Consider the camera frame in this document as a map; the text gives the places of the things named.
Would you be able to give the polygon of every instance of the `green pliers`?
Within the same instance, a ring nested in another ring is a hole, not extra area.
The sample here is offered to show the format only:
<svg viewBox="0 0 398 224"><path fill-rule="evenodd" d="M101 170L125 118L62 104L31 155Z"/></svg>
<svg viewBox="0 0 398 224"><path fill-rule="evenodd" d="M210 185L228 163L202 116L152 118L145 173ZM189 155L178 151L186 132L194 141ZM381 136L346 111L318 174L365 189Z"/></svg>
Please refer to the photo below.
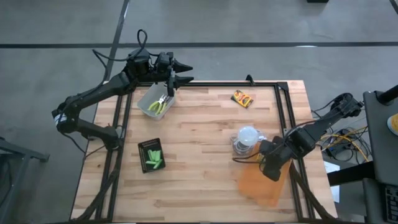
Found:
<svg viewBox="0 0 398 224"><path fill-rule="evenodd" d="M153 102L153 103L149 106L148 110L149 110L149 111L156 111L156 113L155 113L156 115L159 115L159 114L163 113L164 109L166 109L167 100L168 100L168 99L169 99L169 96L163 94L163 95L159 98L159 100Z"/></svg>

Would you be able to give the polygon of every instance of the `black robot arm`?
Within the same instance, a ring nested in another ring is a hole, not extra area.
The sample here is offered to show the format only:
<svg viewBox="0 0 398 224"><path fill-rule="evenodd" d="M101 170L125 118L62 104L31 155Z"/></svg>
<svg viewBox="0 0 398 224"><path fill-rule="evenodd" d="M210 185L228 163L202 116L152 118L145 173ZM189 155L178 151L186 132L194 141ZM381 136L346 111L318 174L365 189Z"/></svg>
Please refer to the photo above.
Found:
<svg viewBox="0 0 398 224"><path fill-rule="evenodd" d="M192 67L176 61L172 52L161 52L155 56L157 57L155 64L151 64L150 53L144 48L137 49L129 54L123 70L109 82L75 96L69 96L52 111L58 131L63 134L78 131L85 138L102 139L108 150L118 148L120 140L113 127L100 127L83 121L79 118L80 111L111 96L132 93L140 83L165 82L168 95L173 97L174 89L193 80L193 77L179 77L174 74L192 70Z"/></svg>
<svg viewBox="0 0 398 224"><path fill-rule="evenodd" d="M315 148L326 130L341 118L358 116L363 104L356 101L351 93L337 96L331 110L316 121L309 121L302 128L292 128L284 138L275 137L272 142L263 140L260 153L264 155L265 162L262 173L271 180L278 181L280 168L290 159L300 159Z"/></svg>

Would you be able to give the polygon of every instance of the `butcher block tabletop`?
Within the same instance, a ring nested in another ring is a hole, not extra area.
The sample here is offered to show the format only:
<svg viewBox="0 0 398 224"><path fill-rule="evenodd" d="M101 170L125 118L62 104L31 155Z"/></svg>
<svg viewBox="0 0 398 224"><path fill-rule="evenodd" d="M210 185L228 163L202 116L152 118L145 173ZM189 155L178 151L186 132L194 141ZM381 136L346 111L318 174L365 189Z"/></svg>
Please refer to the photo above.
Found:
<svg viewBox="0 0 398 224"><path fill-rule="evenodd" d="M311 120L304 82L287 82L296 122ZM283 185L276 207L260 206L239 193L238 179L245 164L231 160L234 154L229 138L243 126L254 126L268 139L281 136L273 87L181 87L175 104L160 121L150 119L137 108L137 102L147 89L137 88L133 95L114 222L297 221L290 177ZM254 98L248 109L231 100L237 89ZM108 98L98 104L95 124L112 123L116 99ZM289 123L283 95L282 103ZM143 174L137 144L155 138L160 138L166 167ZM90 142L88 153L102 145L100 140ZM85 160L71 218L81 215L98 193L105 158L104 148ZM304 161L312 192L336 217L321 152L312 151ZM104 217L109 192L105 198ZM302 192L300 201L305 210Z"/></svg>

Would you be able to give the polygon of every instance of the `wire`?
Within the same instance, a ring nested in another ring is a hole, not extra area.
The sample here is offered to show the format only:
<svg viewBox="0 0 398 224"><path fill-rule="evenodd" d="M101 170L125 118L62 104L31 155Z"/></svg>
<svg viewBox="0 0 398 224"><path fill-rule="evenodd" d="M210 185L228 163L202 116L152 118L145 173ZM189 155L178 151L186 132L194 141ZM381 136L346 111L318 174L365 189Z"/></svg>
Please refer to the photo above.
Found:
<svg viewBox="0 0 398 224"><path fill-rule="evenodd" d="M139 34L140 34L141 32L143 32L143 33L145 34L145 39L144 39L144 42L143 42L143 43L141 43L141 40L140 40L140 38L139 38ZM76 97L75 100L73 100L73 101L71 101L70 103L68 103L67 105L65 105L65 107L63 108L63 110L62 110L61 113L59 114L58 123L61 122L61 119L62 119L63 115L65 114L65 110L66 110L70 105L72 105L74 102L80 100L80 98L86 97L86 96L92 94L93 92L95 92L95 91L96 91L97 89L99 89L99 88L103 85L103 83L106 81L106 77L108 76L108 67L106 66L105 62L102 60L101 57L104 57L104 58L106 58L106 59L108 59L108 60L113 60L113 61L116 61L116 62L123 62L123 61L126 61L126 60L129 59L129 58L135 58L135 57L137 57L137 55L139 55L139 54L142 52L142 50L144 50L144 47L145 47L146 42L147 42L147 39L148 39L148 34L147 34L147 32L146 32L145 30L143 30L143 29L139 29L138 32L137 32L137 40L138 40L138 43L139 43L139 45L140 45L140 49L139 49L138 52L135 53L133 56L128 56L127 58L124 58L124 59L110 58L110 57L105 56L105 55L103 55L102 53L96 51L95 49L93 49L92 51L93 51L95 57L101 62L101 64L102 64L103 67L105 68L105 73L104 73L103 79L102 79L102 81L101 81L96 87L94 87L91 91L89 91L88 93L86 93L84 96ZM63 132L61 132L61 134L63 134L63 135L64 135L65 137L67 137L68 139L72 140L73 143L75 144L75 146L76 146L83 154L86 153L86 152L76 143L76 141L75 141L72 137L66 135L66 134L63 133Z"/></svg>
<svg viewBox="0 0 398 224"><path fill-rule="evenodd" d="M364 134L364 133L366 133L366 132L368 132L366 129L363 131L363 132L361 132L361 133L358 133L358 134L360 134L359 136L356 136L355 138L351 138L351 140L352 141L360 141L361 142L361 136ZM331 145L330 147L332 147L332 146L339 146L339 145L343 145L343 144L347 144L346 142L342 142L342 143L333 143L333 145Z"/></svg>
<svg viewBox="0 0 398 224"><path fill-rule="evenodd" d="M336 98L332 99L332 100L331 100L328 104L326 104L324 107L314 110L314 112L317 112L317 111L320 111L320 110L325 109L325 108L326 108L327 106L329 106L332 102L334 102L334 100L335 100Z"/></svg>
<svg viewBox="0 0 398 224"><path fill-rule="evenodd" d="M69 136L65 133L61 133L61 134L65 137L67 137L68 139L70 139L75 144L75 146L83 153L83 155L86 154L86 152L77 144L77 142L71 136Z"/></svg>
<svg viewBox="0 0 398 224"><path fill-rule="evenodd" d="M96 151L98 151L98 150L100 150L100 149L102 149L102 148L104 148L104 147L105 147L105 145L103 145L103 146L101 146L101 147L99 147L99 148L95 149L95 150L94 150L94 151L92 151L91 153L87 154L87 155L85 156L85 158L84 158L84 159L87 159L87 157L89 157L90 155L92 155L92 153L94 153L94 152L96 152Z"/></svg>
<svg viewBox="0 0 398 224"><path fill-rule="evenodd" d="M320 111L320 110L326 108L329 104L331 104L331 103L334 102L338 97L343 96L344 94L348 94L349 96L351 96L350 102L354 100L354 96L353 96L351 93L343 93L343 94L340 94L339 96L337 96L336 98L334 98L333 100L331 100L326 106L324 106L324 107L322 107L322 108L320 108L320 109L317 109L317 110L315 110L315 111L313 111L313 112L316 113L317 111ZM348 107L348 106L349 106L349 103L347 103L347 105L346 105L343 109L341 109L341 110L344 110L344 109L345 109L346 107ZM281 146L285 145L285 142L286 142L287 138L289 137L289 135L290 135L293 131L295 131L296 129L298 129L299 127L303 126L304 124L310 124L310 123L314 123L314 122L316 122L316 121L321 121L321 120L323 120L323 119L329 119L329 118L332 118L332 117L336 116L337 114L334 114L334 115L332 115L332 116L330 116L330 117L328 117L328 118L321 117L319 114L317 114L317 115L320 117L320 119L318 119L318 120L315 120L315 119L314 119L314 120L311 120L311 121L306 121L306 122L297 124L296 126L292 127L292 128L286 133L286 135L283 137L282 143L280 143L280 144L279 144L274 150L272 150L271 152L268 152L268 154L272 154L273 152L275 152L276 150L278 150L278 148L280 148ZM259 165L260 170L261 170L261 164L264 162L264 159L265 159L265 158L266 158L266 157L264 156L264 157L262 158L261 162L260 162L260 165ZM235 161L235 162L256 163L256 162L237 161L237 159L239 159L239 158L232 158L232 160Z"/></svg>
<svg viewBox="0 0 398 224"><path fill-rule="evenodd" d="M362 130L362 129L366 129L366 128L367 128L367 126L362 127L362 128L359 128L359 129L356 129L356 130L351 131L351 132L349 132L349 133L347 133L347 134L345 134L345 135L343 135L343 136L341 136L341 137L347 137L347 136L349 136L350 134L353 134L353 133L355 133L355 132L358 132L358 131L360 131L360 130ZM333 135L322 136L321 140L324 139L325 137L330 137L330 136L333 136ZM333 142L332 144L330 144L329 146L327 146L325 149L328 149L329 147L334 146L336 143L339 143L340 141L341 141L341 140L337 140L337 142Z"/></svg>
<svg viewBox="0 0 398 224"><path fill-rule="evenodd" d="M255 156L255 155L259 154L259 153L260 152L256 152L253 155L247 156L247 157L234 157L234 158L232 158L232 160L235 161L235 162L240 162L240 163L250 163L250 164L258 163L258 162L253 162L253 161L241 161L241 160L242 159L250 159L250 158L252 158L253 156Z"/></svg>
<svg viewBox="0 0 398 224"><path fill-rule="evenodd" d="M353 139L353 140L358 140L361 143L361 146L365 148L366 156L368 156L368 155L372 155L372 150L371 150L369 144L362 138L362 135L365 132L368 132L367 128L365 128L365 130L358 137L356 137L356 139Z"/></svg>
<svg viewBox="0 0 398 224"><path fill-rule="evenodd" d="M327 135L322 136L321 139L327 138L327 137L331 137L331 136L336 137L336 138L345 139L345 140L351 142L351 144L362 154L362 156L365 158L366 162L369 162L369 159L368 159L368 158L366 157L366 155L363 153L362 149L361 149L355 142L353 142L351 139L347 138L346 136L340 136L340 135L337 135L337 134L327 134Z"/></svg>
<svg viewBox="0 0 398 224"><path fill-rule="evenodd" d="M319 145L319 144L315 144L315 145L321 147L321 152L326 152L326 149L323 149L323 146L322 146L322 145ZM337 160L337 161L340 161L340 162L347 162L347 161L349 161L350 159L353 158L354 152L353 152L352 149L344 149L344 151L345 151L345 150L349 150L349 151L351 152L351 155L350 155L350 157L349 157L348 159L337 159L336 156L338 155L338 153L335 153L335 154L333 155L332 151L330 151L330 153L327 154L327 155L329 156L329 158L332 157L332 158L334 158L334 159Z"/></svg>
<svg viewBox="0 0 398 224"><path fill-rule="evenodd" d="M140 33L140 31L143 32L143 33L145 34L144 43L141 43L141 40L140 40L140 38L139 38L139 33ZM148 39L148 34L147 34L147 32L146 32L145 30L143 30L143 29L140 29L140 30L137 32L137 41L138 41L139 46L140 46L142 49L145 47L145 44L147 43L147 39ZM152 53L150 53L150 52L148 52L148 53L149 53L149 55L151 55L151 56L155 56L155 57L159 56L159 54L152 54Z"/></svg>

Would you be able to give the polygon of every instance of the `table leg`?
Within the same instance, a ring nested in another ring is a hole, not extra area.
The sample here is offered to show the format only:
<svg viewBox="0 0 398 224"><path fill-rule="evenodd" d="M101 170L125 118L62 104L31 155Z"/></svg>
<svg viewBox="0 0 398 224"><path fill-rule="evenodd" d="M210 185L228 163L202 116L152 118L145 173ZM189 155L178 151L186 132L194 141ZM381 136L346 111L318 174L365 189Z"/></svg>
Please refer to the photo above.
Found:
<svg viewBox="0 0 398 224"><path fill-rule="evenodd" d="M364 178L374 179L373 161L328 173L330 186L359 181Z"/></svg>

